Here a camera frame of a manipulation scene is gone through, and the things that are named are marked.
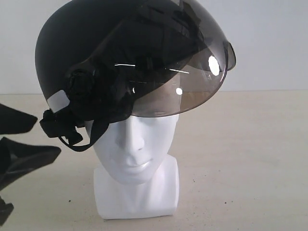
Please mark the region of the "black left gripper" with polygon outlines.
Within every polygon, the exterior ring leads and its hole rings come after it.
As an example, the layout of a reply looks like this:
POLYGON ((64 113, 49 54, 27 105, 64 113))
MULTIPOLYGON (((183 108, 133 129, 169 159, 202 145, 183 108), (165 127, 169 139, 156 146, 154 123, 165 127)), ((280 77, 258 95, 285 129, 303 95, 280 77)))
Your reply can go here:
MULTIPOLYGON (((56 146, 29 145, 3 137, 0 140, 0 189, 3 190, 26 174, 52 164, 60 155, 56 146)), ((13 204, 0 197, 0 227, 13 211, 13 204)))

